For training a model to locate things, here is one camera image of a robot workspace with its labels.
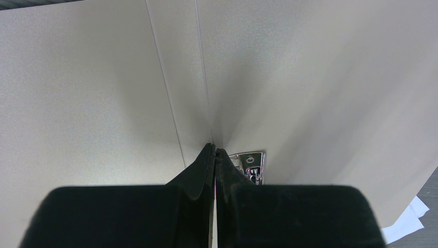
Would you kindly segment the silver folder clip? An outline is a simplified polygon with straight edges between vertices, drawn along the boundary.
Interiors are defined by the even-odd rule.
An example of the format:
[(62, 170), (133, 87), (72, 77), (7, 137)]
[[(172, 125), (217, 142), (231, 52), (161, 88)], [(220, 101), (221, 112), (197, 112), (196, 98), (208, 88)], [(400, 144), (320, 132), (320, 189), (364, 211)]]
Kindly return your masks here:
[(235, 168), (255, 185), (263, 185), (264, 167), (267, 159), (265, 151), (236, 153), (230, 155), (229, 158)]

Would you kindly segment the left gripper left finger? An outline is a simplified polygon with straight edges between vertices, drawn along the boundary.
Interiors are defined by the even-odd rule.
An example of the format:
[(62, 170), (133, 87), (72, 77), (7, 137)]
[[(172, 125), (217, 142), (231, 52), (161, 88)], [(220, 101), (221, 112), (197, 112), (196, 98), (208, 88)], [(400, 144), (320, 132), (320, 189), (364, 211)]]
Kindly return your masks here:
[(215, 146), (164, 185), (60, 187), (21, 247), (211, 247)]

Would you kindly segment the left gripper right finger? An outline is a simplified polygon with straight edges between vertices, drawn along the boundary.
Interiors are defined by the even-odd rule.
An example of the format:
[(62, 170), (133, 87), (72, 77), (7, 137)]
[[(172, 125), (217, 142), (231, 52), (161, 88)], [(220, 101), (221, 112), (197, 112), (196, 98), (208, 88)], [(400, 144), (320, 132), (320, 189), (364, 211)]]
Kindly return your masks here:
[(256, 185), (216, 152), (218, 247), (385, 247), (358, 189)]

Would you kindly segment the white paper sheets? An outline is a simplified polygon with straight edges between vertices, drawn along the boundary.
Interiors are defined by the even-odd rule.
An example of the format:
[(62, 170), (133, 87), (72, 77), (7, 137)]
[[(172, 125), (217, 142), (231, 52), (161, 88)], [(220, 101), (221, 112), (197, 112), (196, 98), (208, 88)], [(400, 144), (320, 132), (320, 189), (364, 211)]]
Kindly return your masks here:
[(381, 229), (385, 243), (391, 244), (423, 229), (424, 225), (420, 218), (429, 210), (429, 207), (418, 196), (415, 196), (393, 225)]

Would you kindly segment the brown cardboard folder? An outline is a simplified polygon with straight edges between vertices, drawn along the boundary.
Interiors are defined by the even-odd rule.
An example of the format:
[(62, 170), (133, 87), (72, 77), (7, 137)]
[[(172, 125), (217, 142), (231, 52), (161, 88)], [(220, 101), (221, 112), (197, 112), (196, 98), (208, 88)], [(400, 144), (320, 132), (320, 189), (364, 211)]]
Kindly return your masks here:
[(437, 1), (1, 1), (1, 247), (50, 190), (163, 184), (209, 142), (392, 226), (437, 168)]

